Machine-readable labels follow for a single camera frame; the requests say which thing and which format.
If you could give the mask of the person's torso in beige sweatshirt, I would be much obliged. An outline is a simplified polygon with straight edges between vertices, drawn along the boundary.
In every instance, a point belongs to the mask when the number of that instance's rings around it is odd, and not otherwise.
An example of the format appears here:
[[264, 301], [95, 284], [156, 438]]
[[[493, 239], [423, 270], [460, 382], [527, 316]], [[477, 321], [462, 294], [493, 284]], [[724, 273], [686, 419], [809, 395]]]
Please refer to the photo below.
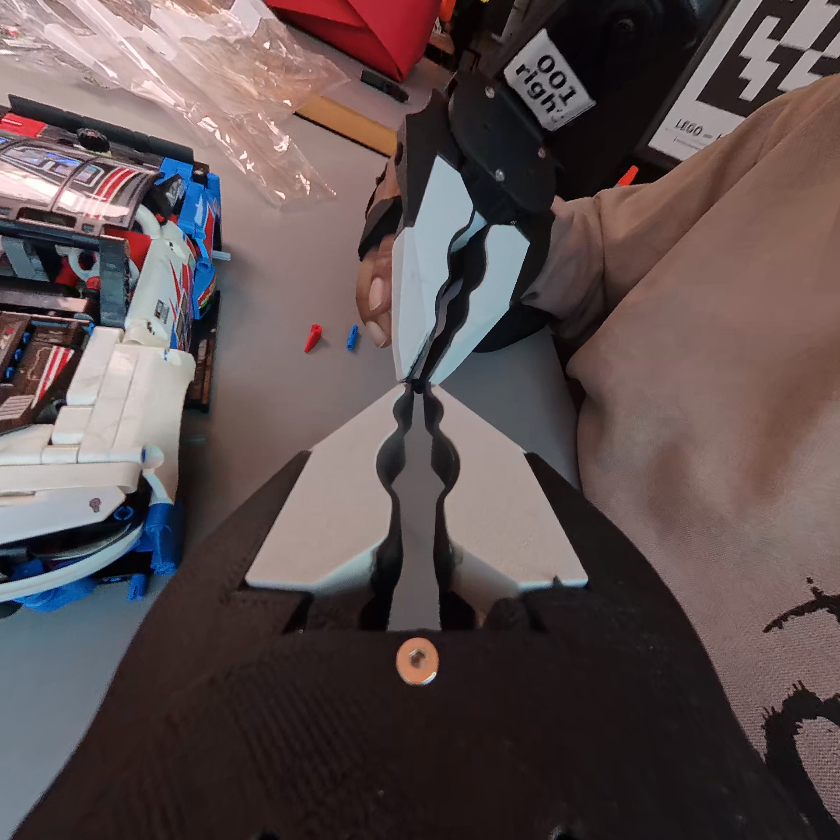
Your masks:
[[752, 745], [838, 838], [838, 211], [707, 215], [623, 256], [570, 247], [593, 336], [583, 489], [699, 632]]

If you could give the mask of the toy brick race car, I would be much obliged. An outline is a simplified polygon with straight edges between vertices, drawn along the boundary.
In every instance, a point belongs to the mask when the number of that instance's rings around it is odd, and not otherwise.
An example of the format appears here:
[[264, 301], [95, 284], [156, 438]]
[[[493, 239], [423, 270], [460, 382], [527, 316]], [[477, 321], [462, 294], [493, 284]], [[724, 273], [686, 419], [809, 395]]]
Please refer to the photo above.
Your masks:
[[48, 613], [183, 553], [209, 408], [218, 176], [189, 147], [10, 94], [1, 119], [1, 603]]

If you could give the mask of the grey desk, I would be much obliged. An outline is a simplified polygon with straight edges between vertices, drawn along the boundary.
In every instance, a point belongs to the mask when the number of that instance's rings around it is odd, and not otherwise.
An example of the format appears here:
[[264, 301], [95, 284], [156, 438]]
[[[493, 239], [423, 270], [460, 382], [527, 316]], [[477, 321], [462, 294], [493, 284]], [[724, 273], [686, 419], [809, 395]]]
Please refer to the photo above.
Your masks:
[[[349, 79], [329, 97], [390, 129], [419, 110], [445, 78], [424, 59], [404, 87], [403, 106], [360, 82], [361, 66], [303, 33]], [[364, 210], [385, 159], [297, 117], [286, 131], [322, 179], [332, 201], [277, 209], [212, 144], [195, 140], [170, 113], [124, 91], [52, 77], [2, 57], [2, 103], [9, 92], [190, 145], [218, 173], [223, 194], [222, 301], [209, 414], [182, 427], [180, 490], [191, 550], [298, 451], [315, 445], [396, 383], [390, 350], [370, 338], [345, 343], [363, 326], [354, 299]], [[304, 353], [310, 327], [322, 338]], [[551, 333], [541, 331], [495, 353], [466, 360], [444, 388], [577, 485], [576, 413]], [[406, 570], [395, 592], [395, 629], [438, 627], [432, 548], [431, 440], [416, 404], [406, 441], [410, 460], [395, 488], [404, 496]], [[2, 620], [1, 834], [9, 838], [55, 779], [95, 715], [112, 674], [154, 599], [175, 577], [155, 579], [126, 602], [110, 584], [51, 614], [28, 610]]]

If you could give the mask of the white sign with black pattern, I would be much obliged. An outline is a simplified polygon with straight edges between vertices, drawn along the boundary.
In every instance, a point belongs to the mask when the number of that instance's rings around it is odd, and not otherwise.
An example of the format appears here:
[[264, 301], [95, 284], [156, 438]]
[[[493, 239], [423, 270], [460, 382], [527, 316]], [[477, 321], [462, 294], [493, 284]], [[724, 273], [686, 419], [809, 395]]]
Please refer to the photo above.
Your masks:
[[640, 152], [668, 168], [686, 161], [763, 105], [838, 70], [838, 1], [731, 2]]

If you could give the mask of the small black bar object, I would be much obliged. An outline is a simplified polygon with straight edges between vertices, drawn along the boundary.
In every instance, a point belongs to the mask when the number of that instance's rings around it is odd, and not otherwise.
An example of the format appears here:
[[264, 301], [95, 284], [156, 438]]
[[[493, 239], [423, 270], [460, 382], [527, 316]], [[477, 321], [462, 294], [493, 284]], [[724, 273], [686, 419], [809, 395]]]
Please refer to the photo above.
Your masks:
[[407, 103], [410, 99], [408, 91], [399, 83], [373, 70], [362, 69], [360, 81], [365, 86], [385, 94], [396, 102]]

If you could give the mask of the person's right hand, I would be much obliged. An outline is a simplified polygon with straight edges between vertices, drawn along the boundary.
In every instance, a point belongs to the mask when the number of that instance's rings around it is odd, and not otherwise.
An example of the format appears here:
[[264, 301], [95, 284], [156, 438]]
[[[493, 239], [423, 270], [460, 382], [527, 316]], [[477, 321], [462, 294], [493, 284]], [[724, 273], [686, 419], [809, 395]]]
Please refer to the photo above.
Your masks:
[[[394, 159], [390, 159], [380, 176], [365, 210], [368, 217], [379, 203], [399, 197]], [[392, 252], [395, 235], [382, 237], [360, 260], [355, 286], [355, 301], [361, 320], [372, 342], [378, 348], [392, 344]]]

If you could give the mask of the clear plastic bags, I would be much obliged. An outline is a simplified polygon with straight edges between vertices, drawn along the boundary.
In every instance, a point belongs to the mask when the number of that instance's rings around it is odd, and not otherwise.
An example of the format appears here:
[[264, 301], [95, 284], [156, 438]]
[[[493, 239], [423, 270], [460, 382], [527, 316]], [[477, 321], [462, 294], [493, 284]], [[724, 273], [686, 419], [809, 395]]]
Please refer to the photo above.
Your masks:
[[275, 207], [335, 191], [286, 131], [348, 79], [257, 1], [2, 2], [2, 56], [52, 77], [121, 89], [208, 137]]

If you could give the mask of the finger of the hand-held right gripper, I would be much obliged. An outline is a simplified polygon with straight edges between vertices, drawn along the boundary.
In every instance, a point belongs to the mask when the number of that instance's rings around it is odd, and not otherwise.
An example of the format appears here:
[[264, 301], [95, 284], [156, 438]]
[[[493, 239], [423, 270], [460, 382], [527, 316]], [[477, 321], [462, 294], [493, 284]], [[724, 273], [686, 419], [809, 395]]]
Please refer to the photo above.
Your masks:
[[444, 293], [443, 325], [420, 368], [421, 383], [447, 379], [508, 312], [528, 250], [519, 227], [491, 225], [458, 252], [456, 278]]
[[421, 378], [450, 280], [450, 252], [475, 216], [462, 175], [437, 157], [416, 218], [403, 228], [393, 246], [392, 349], [400, 382]]

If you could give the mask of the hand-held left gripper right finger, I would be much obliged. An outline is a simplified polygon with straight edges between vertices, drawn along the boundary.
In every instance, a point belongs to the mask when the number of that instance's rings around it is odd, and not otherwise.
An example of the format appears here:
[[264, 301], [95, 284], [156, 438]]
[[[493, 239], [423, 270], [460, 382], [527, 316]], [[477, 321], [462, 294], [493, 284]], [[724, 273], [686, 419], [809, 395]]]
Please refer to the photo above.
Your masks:
[[545, 466], [437, 386], [423, 395], [435, 505], [442, 629], [471, 629], [499, 601], [588, 577], [534, 466]]

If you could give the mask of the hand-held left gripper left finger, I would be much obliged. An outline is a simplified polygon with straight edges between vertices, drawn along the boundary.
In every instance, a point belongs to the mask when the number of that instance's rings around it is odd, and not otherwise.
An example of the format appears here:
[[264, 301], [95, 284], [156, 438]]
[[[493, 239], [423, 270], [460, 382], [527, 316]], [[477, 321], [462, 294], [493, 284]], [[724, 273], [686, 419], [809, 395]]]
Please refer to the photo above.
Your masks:
[[359, 608], [384, 631], [403, 571], [401, 503], [413, 388], [400, 384], [295, 458], [300, 466], [245, 574], [248, 593]]

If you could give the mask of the red bag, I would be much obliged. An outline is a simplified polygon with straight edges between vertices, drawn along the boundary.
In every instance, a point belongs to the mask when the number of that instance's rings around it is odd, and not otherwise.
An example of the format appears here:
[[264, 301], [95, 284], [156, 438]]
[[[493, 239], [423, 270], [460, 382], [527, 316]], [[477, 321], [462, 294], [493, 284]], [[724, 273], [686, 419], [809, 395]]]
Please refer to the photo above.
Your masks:
[[424, 56], [439, 1], [266, 1], [279, 18], [394, 81]]

